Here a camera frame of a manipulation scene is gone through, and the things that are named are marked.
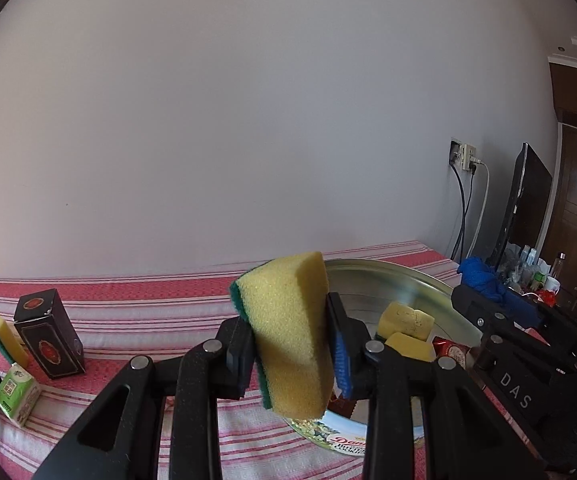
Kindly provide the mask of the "plain yellow sponge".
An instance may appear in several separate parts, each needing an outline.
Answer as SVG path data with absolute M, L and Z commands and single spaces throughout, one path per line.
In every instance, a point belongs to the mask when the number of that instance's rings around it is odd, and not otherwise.
M 395 333 L 401 333 L 426 341 L 434 325 L 435 318 L 430 314 L 394 301 L 381 314 L 376 335 L 388 339 Z

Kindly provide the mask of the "striped red white tablecloth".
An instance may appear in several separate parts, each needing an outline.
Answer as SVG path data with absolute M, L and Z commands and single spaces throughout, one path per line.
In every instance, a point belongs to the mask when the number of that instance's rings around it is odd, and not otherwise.
M 180 356 L 215 335 L 233 314 L 229 285 L 249 263 L 218 264 L 154 276 L 121 278 L 0 278 L 0 315 L 10 320 L 21 296 L 48 288 L 60 293 L 83 342 L 87 370 L 52 380 L 36 363 L 42 385 L 26 425 L 0 412 L 0 466 L 29 479 L 56 442 L 128 359 Z M 0 373 L 8 362 L 0 353 Z M 358 479 L 360 458 L 320 448 L 266 411 L 257 387 L 241 401 L 218 404 L 222 471 L 226 479 Z

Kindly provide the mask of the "cluttered side shelf items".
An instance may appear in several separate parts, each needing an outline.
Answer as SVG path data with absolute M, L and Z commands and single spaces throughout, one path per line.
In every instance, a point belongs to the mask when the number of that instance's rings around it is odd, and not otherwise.
M 566 261 L 565 252 L 559 252 L 548 264 L 538 256 L 535 248 L 509 244 L 505 248 L 497 274 L 502 282 L 517 294 L 554 307 L 561 290 L 561 271 Z

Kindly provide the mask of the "blue knitted sock ball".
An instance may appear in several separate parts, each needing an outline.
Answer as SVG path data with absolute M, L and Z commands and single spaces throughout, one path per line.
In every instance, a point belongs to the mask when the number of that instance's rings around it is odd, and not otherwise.
M 538 328 L 542 318 L 537 307 L 512 289 L 504 286 L 498 279 L 494 268 L 478 257 L 463 260 L 457 268 L 462 276 L 461 284 L 471 287 L 480 296 L 497 304 L 513 322 L 523 328 Z

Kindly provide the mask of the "black red carton box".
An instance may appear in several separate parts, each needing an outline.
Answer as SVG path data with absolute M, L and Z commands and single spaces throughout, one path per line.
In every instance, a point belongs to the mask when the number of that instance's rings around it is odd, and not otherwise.
M 86 372 L 83 344 L 55 288 L 21 296 L 14 312 L 14 327 L 50 379 Z

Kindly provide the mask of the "red snack packet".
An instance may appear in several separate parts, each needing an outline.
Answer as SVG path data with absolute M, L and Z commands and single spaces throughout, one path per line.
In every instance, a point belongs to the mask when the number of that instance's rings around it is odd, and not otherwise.
M 448 358 L 453 359 L 457 364 L 465 368 L 471 348 L 451 339 L 435 336 L 433 337 L 433 350 L 435 350 L 437 358 L 448 356 Z

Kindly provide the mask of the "green tissue pack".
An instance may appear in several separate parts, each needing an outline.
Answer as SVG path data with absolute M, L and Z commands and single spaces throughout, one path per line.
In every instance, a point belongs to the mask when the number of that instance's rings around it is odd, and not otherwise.
M 40 394 L 36 378 L 14 363 L 0 382 L 0 410 L 16 427 L 23 427 Z

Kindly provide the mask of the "round metal cookie tin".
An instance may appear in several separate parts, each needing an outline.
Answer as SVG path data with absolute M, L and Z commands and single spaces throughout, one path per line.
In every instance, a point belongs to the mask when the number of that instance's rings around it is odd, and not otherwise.
M 467 348 L 479 344 L 481 331 L 453 308 L 453 288 L 428 274 L 359 259 L 329 260 L 326 269 L 329 288 L 340 296 L 348 316 L 363 322 L 375 339 L 397 335 L 414 349 L 438 337 Z M 335 388 L 322 418 L 287 424 L 322 448 L 361 457 L 368 421 L 369 402 L 349 401 Z

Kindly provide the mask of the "green yellow scrub sponge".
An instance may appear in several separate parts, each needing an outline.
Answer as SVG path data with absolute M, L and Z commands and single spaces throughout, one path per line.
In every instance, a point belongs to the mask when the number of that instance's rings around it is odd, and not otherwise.
M 242 274 L 232 304 L 253 330 L 262 403 L 288 419 L 319 419 L 334 386 L 326 342 L 329 284 L 320 252 L 282 257 Z

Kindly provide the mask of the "black flat monitor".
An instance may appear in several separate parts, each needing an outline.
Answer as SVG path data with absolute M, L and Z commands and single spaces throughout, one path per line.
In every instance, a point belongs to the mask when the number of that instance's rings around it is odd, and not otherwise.
M 487 259 L 497 269 L 504 261 L 506 249 L 536 248 L 549 203 L 552 176 L 541 158 L 528 143 L 524 143 L 515 160 L 509 199 L 497 243 Z

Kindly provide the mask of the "white wall socket adapter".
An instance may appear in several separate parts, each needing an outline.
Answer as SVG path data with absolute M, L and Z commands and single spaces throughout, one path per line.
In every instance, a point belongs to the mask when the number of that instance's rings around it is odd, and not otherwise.
M 476 148 L 474 145 L 455 139 L 451 140 L 449 162 L 455 168 L 459 168 L 462 171 L 471 171 L 481 164 L 481 160 L 476 156 Z

